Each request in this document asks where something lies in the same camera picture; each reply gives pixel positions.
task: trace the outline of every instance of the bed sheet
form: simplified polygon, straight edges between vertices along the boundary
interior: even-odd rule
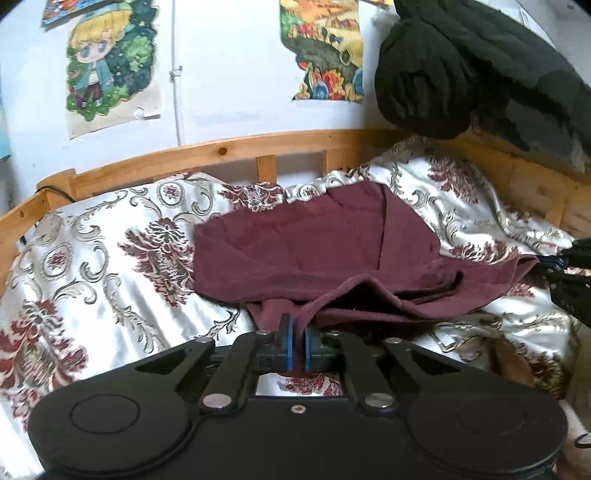
[[[356,181],[388,185],[438,234],[447,255],[497,262],[519,252],[553,254],[572,242],[503,205],[474,166],[419,138],[367,166],[285,191],[180,174],[50,212],[15,260],[0,300],[0,479],[42,471],[27,419],[50,391],[196,336],[227,345],[255,329],[245,310],[193,292],[195,223],[239,208],[257,212],[306,201]],[[488,369],[486,339],[506,339],[531,364],[537,385],[560,397],[582,331],[549,292],[517,285],[482,311],[438,322],[412,340]],[[257,393],[338,395],[340,385],[334,375],[271,374],[261,377]]]

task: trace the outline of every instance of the blonde hair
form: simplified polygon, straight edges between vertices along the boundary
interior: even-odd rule
[[[108,12],[98,17],[91,18],[74,27],[70,37],[70,46],[79,48],[83,43],[92,43],[102,40],[103,32],[110,30],[112,44],[117,41],[117,35],[129,23],[131,10],[117,10]]]

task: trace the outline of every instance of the silver bolt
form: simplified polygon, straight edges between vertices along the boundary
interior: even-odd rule
[[[365,403],[373,408],[387,408],[394,405],[394,398],[387,393],[372,393],[365,397]]]
[[[203,397],[202,402],[209,408],[226,408],[232,403],[232,398],[225,393],[211,393]]]
[[[306,413],[306,407],[303,405],[293,405],[291,411],[293,413]]]

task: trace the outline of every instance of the cable clip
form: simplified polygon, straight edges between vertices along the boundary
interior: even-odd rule
[[[179,66],[177,69],[170,70],[170,77],[174,79],[175,77],[180,77],[183,73],[183,67]]]

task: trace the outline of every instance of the maroon shirt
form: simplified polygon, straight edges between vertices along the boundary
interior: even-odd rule
[[[444,257],[413,209],[370,181],[216,217],[194,237],[196,292],[245,303],[261,329],[291,313],[299,335],[314,316],[320,325],[450,319],[505,294],[537,263]]]

